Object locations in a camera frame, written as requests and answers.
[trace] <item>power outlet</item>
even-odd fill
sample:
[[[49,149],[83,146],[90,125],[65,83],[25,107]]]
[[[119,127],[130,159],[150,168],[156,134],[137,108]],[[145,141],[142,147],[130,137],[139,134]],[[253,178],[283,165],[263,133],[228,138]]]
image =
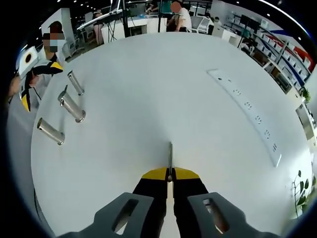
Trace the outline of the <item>power outlet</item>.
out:
[[[267,126],[269,123],[265,122],[263,115],[258,113],[257,109],[247,98],[247,95],[244,94],[239,85],[237,85],[236,80],[229,78],[219,69],[207,70],[207,74],[211,76],[243,110],[264,142],[274,166],[277,167],[282,154],[276,146],[276,140],[274,139],[273,133],[271,133],[272,130]]]
[[[249,102],[246,102],[244,105],[247,107],[248,110],[250,110],[252,108],[252,106]]]

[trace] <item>silver metal peg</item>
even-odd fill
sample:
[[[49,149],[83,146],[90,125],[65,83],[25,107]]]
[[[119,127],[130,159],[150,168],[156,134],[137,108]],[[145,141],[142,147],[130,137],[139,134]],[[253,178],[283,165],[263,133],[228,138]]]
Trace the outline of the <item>silver metal peg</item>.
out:
[[[70,82],[72,83],[72,85],[74,86],[74,88],[76,89],[77,93],[79,96],[83,95],[85,90],[80,86],[79,82],[77,81],[77,78],[75,77],[73,71],[70,71],[67,74]]]
[[[58,145],[62,145],[65,141],[65,134],[56,130],[54,127],[48,124],[43,118],[39,119],[37,129],[43,132],[52,140],[56,141]]]
[[[75,118],[77,123],[80,123],[85,119],[86,112],[79,108],[66,90],[62,91],[57,99],[60,106],[66,108],[66,110]]]

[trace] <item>office floor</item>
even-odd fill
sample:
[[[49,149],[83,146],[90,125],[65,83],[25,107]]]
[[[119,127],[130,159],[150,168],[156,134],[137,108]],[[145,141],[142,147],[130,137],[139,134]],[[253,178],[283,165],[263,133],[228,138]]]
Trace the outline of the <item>office floor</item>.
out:
[[[97,45],[97,42],[96,42],[96,41],[93,41],[93,42],[91,42],[90,44],[84,44],[82,47],[83,47],[83,50],[79,50],[79,51],[76,52],[73,56],[68,57],[68,58],[66,59],[66,61],[67,61],[67,62],[71,62],[72,60],[74,60],[74,59],[77,58],[78,56],[80,56],[80,55],[82,55],[82,54],[84,54],[84,53],[86,53],[86,52],[88,52],[88,51],[90,51],[90,50],[92,50],[92,49],[98,47],[98,45]]]

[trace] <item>green plant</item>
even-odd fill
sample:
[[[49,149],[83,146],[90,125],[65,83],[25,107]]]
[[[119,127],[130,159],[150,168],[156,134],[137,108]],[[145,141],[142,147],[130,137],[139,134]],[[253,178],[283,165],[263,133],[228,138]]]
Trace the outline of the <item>green plant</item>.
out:
[[[298,170],[298,174],[295,177],[294,181],[293,181],[293,185],[294,185],[294,200],[295,200],[295,211],[296,211],[296,216],[298,217],[298,207],[300,207],[302,209],[303,212],[306,211],[309,202],[312,200],[314,193],[316,191],[315,189],[315,184],[316,184],[316,177],[313,176],[313,187],[312,190],[306,194],[306,191],[309,187],[309,181],[308,179],[306,179],[305,183],[303,181],[300,181],[300,183],[298,184],[300,187],[300,190],[296,192],[296,189],[298,188],[298,185],[295,184],[296,182],[296,178],[302,176],[302,172],[300,170]]]
[[[301,94],[306,99],[307,103],[311,100],[311,95],[309,94],[309,91],[306,88],[303,87]]]

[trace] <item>white box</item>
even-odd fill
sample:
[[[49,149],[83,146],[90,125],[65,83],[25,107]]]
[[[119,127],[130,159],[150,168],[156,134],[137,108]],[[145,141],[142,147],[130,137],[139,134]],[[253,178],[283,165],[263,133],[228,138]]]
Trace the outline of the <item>white box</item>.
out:
[[[297,64],[294,66],[294,68],[295,68],[296,72],[298,72],[298,73],[302,70]]]
[[[291,50],[294,50],[294,48],[295,48],[295,46],[294,46],[294,45],[292,45],[292,44],[291,44],[291,43],[289,43],[289,42],[288,42],[288,45],[287,45],[287,46],[288,46],[288,48],[290,48]]]
[[[263,38],[263,33],[262,32],[258,32],[257,36],[259,36],[260,38]]]
[[[268,56],[268,54],[271,53],[270,50],[268,50],[267,48],[264,49],[264,54]]]
[[[272,39],[270,39],[270,40],[268,41],[268,44],[269,44],[270,46],[274,47],[276,43],[275,43],[275,41],[273,41]]]
[[[297,89],[297,91],[299,91],[302,88],[302,86],[299,84],[299,82],[296,82],[295,88]]]
[[[260,51],[263,51],[263,50],[264,50],[264,45],[258,44],[257,48],[258,48]]]
[[[291,57],[289,53],[287,53],[286,51],[283,52],[283,56],[286,60],[289,60],[289,58]]]
[[[308,74],[305,72],[305,70],[302,70],[302,72],[299,74],[300,77],[304,80],[307,78]]]
[[[263,40],[264,40],[265,42],[269,42],[269,37],[267,37],[266,35],[264,35],[264,36],[263,36]]]
[[[292,57],[290,57],[288,61],[291,64],[291,66],[293,66],[293,67],[296,64],[296,61]]]
[[[304,65],[306,68],[309,68],[309,66],[311,66],[311,61],[307,57],[305,57]]]
[[[268,21],[265,21],[264,19],[261,19],[261,27],[266,29],[268,27]]]
[[[276,60],[276,56],[275,56],[275,55],[273,55],[273,54],[271,55],[271,57],[270,57],[270,58],[271,58],[271,60],[273,60],[273,61],[275,61],[275,60]]]
[[[297,80],[296,80],[294,77],[291,77],[291,82],[292,82],[293,84],[295,84],[295,83],[297,82]]]
[[[274,48],[276,49],[277,52],[281,52],[282,50],[282,47],[279,44],[276,44]]]

